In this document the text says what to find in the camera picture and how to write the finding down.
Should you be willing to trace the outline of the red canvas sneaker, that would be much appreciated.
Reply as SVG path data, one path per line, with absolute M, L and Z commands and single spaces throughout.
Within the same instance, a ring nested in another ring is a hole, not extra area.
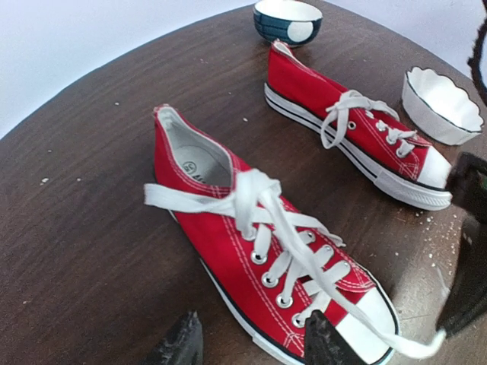
M 154 109 L 156 180 L 145 204 L 171 213 L 234 318 L 265 352 L 302 364 L 305 322 L 320 311 L 367 364 L 394 353 L 433 356 L 404 338 L 377 279 L 344 251 L 342 239 L 282 196 L 280 182 L 245 164 L 169 105 Z
M 283 116 L 338 148 L 380 191 L 427 211 L 451 202 L 445 189 L 451 165 L 385 102 L 349 90 L 300 62 L 287 43 L 269 50 L 266 102 Z

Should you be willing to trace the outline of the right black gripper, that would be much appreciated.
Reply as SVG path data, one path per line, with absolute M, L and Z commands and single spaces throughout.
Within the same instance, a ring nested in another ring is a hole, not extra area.
M 453 205 L 472 215 L 461 227 L 454 282 L 436 324 L 450 338 L 486 314 L 486 160 L 461 152 L 447 191 Z

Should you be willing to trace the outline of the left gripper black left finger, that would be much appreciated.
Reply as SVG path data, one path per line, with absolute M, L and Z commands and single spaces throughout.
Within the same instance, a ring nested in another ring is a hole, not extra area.
M 183 314 L 140 364 L 203 364 L 202 323 L 195 310 Z

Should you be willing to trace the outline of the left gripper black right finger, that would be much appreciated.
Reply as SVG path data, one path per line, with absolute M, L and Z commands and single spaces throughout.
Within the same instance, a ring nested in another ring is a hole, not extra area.
M 319 310 L 305 320 L 304 359 L 307 365 L 365 365 Z

